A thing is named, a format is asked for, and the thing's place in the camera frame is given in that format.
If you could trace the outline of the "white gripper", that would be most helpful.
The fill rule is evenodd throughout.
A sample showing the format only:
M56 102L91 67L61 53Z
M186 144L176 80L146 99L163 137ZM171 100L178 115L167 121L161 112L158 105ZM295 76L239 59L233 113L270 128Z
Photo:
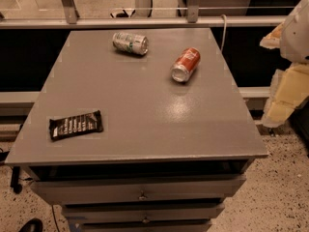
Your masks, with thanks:
M284 71L276 70L270 82L262 124L277 128L309 97L309 0L300 0L284 23L261 39L260 46L280 47L283 58L297 62Z

